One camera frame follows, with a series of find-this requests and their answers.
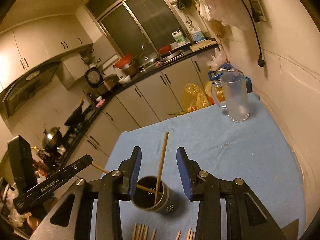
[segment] countertop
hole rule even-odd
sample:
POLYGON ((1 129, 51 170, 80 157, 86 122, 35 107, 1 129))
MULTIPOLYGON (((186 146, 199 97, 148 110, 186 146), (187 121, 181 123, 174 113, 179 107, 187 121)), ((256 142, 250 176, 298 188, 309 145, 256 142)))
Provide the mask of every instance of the countertop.
MULTIPOLYGON (((162 180, 180 196, 177 211, 167 216, 143 211, 132 201, 120 201, 123 239, 131 239, 135 223, 149 226, 148 239, 155 228, 156 239, 175 239, 179 230, 185 239, 189 228, 196 230, 199 202, 190 202, 184 195, 176 162, 178 147, 184 147, 190 160, 197 161, 202 170, 218 179, 242 178, 280 228, 299 219, 300 238, 305 226, 305 202, 299 167, 259 97, 249 93, 248 98, 250 115, 245 122, 232 122, 213 105, 120 135, 105 168, 118 169, 121 161, 130 157, 134 146, 139 146, 140 179, 157 175, 164 133, 169 131, 162 180)), ((227 239, 225 209, 221 218, 221 239, 227 239)), ((94 228, 93 216, 91 239, 95 239, 94 228)))
POLYGON ((65 154, 63 155, 62 159, 58 163, 58 165, 59 165, 58 170, 63 169, 66 166, 66 164, 67 164, 68 160, 70 159, 72 153, 76 149, 77 145, 80 143, 81 139, 83 138, 83 136, 85 135, 87 130, 90 128, 90 126, 93 124, 93 122, 96 120, 96 118, 100 115, 100 113, 108 105, 108 103, 111 101, 111 99, 114 96, 116 96, 118 93, 126 90, 127 88, 131 87, 132 85, 140 82, 141 80, 143 80, 143 79, 145 79, 145 78, 147 78, 149 76, 152 76, 153 74, 158 73, 159 71, 161 71, 161 70, 163 70, 163 69, 165 69, 167 67, 170 67, 170 66, 172 66, 172 65, 174 65, 174 64, 176 64, 176 63, 178 63, 178 62, 180 62, 182 60, 190 58, 190 57, 192 57, 194 55, 197 55, 197 54, 202 53, 204 51, 207 51, 209 49, 214 49, 216 47, 218 47, 218 44, 213 44, 213 45, 208 46, 206 48, 197 50, 195 52, 191 51, 190 49, 189 50, 185 50, 184 51, 184 55, 179 57, 179 58, 177 58, 176 60, 170 61, 168 63, 164 63, 164 64, 162 64, 161 66, 159 66, 157 68, 149 67, 149 68, 147 68, 146 71, 144 71, 142 73, 138 73, 136 76, 134 76, 132 78, 132 80, 130 81, 130 83, 128 83, 126 85, 121 85, 121 84, 118 83, 116 86, 113 87, 112 90, 110 90, 110 91, 106 92, 105 94, 103 94, 102 97, 106 101, 101 107, 94 109, 93 106, 89 106, 87 109, 84 110, 84 114, 85 113, 89 113, 91 111, 92 111, 92 114, 88 118, 88 120, 85 122, 85 124, 81 127, 78 137, 72 142, 71 145, 69 145, 67 147, 67 150, 65 151, 65 154))

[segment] metal screw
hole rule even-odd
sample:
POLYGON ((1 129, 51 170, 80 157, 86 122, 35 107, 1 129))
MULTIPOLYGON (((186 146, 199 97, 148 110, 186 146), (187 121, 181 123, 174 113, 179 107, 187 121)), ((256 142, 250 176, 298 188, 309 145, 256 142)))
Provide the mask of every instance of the metal screw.
POLYGON ((77 179, 76 180, 76 185, 77 186, 81 186, 81 185, 83 185, 85 183, 85 179, 77 179))
POLYGON ((204 178, 208 176, 208 173, 206 171, 199 171, 199 176, 204 178))
POLYGON ((113 177, 118 177, 118 176, 121 175, 121 171, 112 171, 112 172, 111 172, 111 175, 112 175, 113 177))
POLYGON ((243 179, 236 178, 236 179, 235 179, 235 183, 236 183, 237 185, 242 185, 242 184, 243 184, 243 179))

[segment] range hood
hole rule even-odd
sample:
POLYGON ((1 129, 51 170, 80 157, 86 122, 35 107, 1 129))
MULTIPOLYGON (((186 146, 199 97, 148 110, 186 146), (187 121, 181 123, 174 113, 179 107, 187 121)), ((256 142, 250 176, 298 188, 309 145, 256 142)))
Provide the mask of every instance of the range hood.
POLYGON ((52 79, 60 62, 33 68, 4 91, 3 109, 7 117, 13 115, 25 102, 44 88, 52 79))

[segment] black countertop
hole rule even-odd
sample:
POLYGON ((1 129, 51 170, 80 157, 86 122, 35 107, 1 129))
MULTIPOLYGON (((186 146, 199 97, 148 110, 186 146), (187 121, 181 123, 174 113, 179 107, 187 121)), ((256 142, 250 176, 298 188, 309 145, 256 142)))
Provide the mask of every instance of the black countertop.
POLYGON ((182 60, 185 60, 187 58, 190 58, 194 55, 197 55, 199 53, 205 52, 209 49, 214 49, 218 47, 218 44, 213 44, 211 46, 208 46, 206 48, 197 50, 195 52, 191 51, 191 50, 187 50, 184 51, 184 55, 177 58, 176 60, 170 61, 168 63, 164 63, 161 66, 155 68, 155 67, 149 67, 146 69, 146 71, 144 72, 140 72, 137 75, 135 75, 132 80, 130 81, 130 83, 126 84, 126 85, 121 85, 121 84, 117 84, 116 86, 113 87, 112 90, 106 92, 105 94, 102 95, 102 98, 105 99, 105 103, 99 107, 99 108, 95 108, 94 106, 89 106, 85 111, 84 114, 88 115, 89 113, 89 117, 87 119, 87 121, 84 123, 84 125, 81 127, 81 129, 79 130, 78 136, 77 138, 69 145, 67 146, 67 150, 65 151, 62 159, 60 160, 59 164, 59 170, 64 168, 68 162, 68 160, 70 159, 72 153, 74 152, 74 150, 76 149, 77 145, 80 143, 81 139, 83 138, 83 136, 85 135, 85 133, 87 132, 87 130, 90 128, 90 126, 93 124, 93 122, 96 120, 96 118, 101 114, 101 112, 103 111, 103 109, 108 105, 108 103, 111 101, 111 99, 116 96, 117 94, 119 94, 120 92, 126 90, 127 88, 131 87, 132 85, 144 80, 145 78, 152 76, 153 74, 158 73, 159 71, 170 67, 182 60))

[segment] white bowl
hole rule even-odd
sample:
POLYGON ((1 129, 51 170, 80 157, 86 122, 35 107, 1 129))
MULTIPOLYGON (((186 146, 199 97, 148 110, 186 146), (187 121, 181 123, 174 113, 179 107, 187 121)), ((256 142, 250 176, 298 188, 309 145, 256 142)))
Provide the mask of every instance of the white bowl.
POLYGON ((131 77, 130 76, 126 76, 126 77, 121 78, 119 80, 119 83, 121 85, 125 85, 125 84, 128 84, 130 81, 131 81, 131 77))

